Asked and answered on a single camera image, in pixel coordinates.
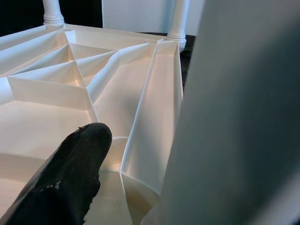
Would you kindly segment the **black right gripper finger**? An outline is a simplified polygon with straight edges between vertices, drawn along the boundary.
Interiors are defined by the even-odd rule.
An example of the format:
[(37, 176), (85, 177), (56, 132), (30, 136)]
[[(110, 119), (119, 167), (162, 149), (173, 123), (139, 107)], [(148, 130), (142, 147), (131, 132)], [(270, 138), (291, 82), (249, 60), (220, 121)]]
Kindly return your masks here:
[(100, 122), (68, 135), (0, 219), (2, 225), (82, 225), (100, 189), (99, 170), (112, 144)]

